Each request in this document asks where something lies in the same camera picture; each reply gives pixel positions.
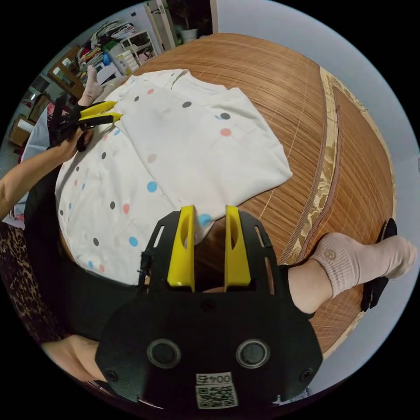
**forearm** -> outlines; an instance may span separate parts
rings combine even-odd
[[[57,147],[15,166],[0,180],[0,220],[45,175],[63,163]]]

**wooden cabinet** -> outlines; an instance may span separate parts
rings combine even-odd
[[[56,82],[63,90],[77,99],[82,97],[84,87],[77,77],[79,66],[77,53],[80,47],[75,45],[63,55],[49,70],[48,77]]]

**white shelving unit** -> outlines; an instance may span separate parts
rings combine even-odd
[[[150,58],[156,57],[157,55],[148,31],[140,31],[130,35],[120,41],[120,44],[124,51],[130,51],[134,55],[139,66],[142,66]],[[144,58],[141,57],[142,54],[150,54],[150,58],[144,60]]]

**ankle sock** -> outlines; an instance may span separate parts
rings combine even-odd
[[[416,261],[417,249],[401,236],[362,245],[344,234],[330,233],[321,239],[310,258],[326,271],[334,297],[376,277],[397,278],[405,274]]]

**polka dot t-shirt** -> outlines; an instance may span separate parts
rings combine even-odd
[[[163,70],[132,76],[107,100],[124,116],[96,127],[56,185],[64,239],[86,270],[136,284],[141,252],[161,218],[194,204],[199,242],[226,204],[292,175],[281,143],[237,88]]]

